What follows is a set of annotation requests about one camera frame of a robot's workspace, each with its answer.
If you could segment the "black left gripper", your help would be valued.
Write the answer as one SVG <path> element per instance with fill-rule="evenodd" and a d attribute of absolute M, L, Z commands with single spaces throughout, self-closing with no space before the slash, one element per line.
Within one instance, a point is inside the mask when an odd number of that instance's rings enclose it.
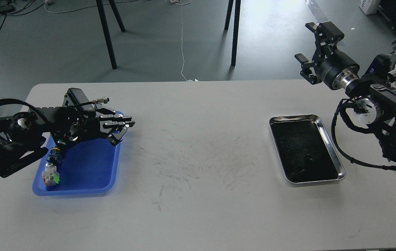
<path fill-rule="evenodd" d="M 135 125 L 132 116 L 124 116 L 108 108 L 95 109 L 94 114 L 65 113 L 63 115 L 63 141 L 80 143 L 94 139 L 107 139 L 117 146 L 127 130 Z"/>

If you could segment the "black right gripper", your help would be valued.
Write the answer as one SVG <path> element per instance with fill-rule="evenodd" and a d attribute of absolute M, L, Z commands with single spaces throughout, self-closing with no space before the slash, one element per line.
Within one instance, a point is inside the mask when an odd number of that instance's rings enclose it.
<path fill-rule="evenodd" d="M 300 75 L 312 85 L 323 82 L 331 90 L 340 89 L 339 84 L 335 83 L 338 75 L 346 69 L 357 75 L 360 69 L 355 60 L 337 49 L 337 43 L 343 40 L 345 34 L 331 21 L 309 22 L 305 27 L 315 35 L 316 51 L 312 62 L 302 53 L 294 55 L 300 63 Z"/>

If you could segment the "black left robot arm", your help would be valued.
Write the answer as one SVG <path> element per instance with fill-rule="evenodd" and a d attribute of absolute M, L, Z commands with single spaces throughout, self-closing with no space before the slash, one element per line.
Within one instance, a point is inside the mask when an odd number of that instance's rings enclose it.
<path fill-rule="evenodd" d="M 0 99 L 0 107 L 28 107 L 26 112 L 0 117 L 0 177 L 9 177 L 48 154 L 50 169 L 43 180 L 54 184 L 59 178 L 55 168 L 67 149 L 99 138 L 118 145 L 135 122 L 106 107 L 109 101 L 107 97 L 88 100 L 79 88 L 69 88 L 60 107 L 39 108 L 18 99 Z"/>

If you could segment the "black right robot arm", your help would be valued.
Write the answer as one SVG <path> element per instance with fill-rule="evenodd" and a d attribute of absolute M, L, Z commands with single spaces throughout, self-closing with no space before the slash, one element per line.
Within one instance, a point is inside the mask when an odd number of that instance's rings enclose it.
<path fill-rule="evenodd" d="M 396 165 L 375 165 L 349 156 L 338 145 L 335 129 L 340 115 L 349 129 L 374 135 L 383 157 L 396 163 L 396 88 L 391 85 L 396 77 L 390 70 L 391 58 L 379 54 L 367 72 L 359 77 L 359 64 L 337 47 L 343 40 L 344 33 L 336 25 L 331 21 L 309 22 L 305 27 L 315 36 L 316 50 L 312 59 L 307 59 L 303 54 L 295 54 L 294 57 L 301 66 L 300 75 L 312 85 L 323 82 L 331 90 L 344 89 L 348 96 L 341 99 L 332 119 L 331 135 L 334 145 L 351 163 L 396 170 Z"/>

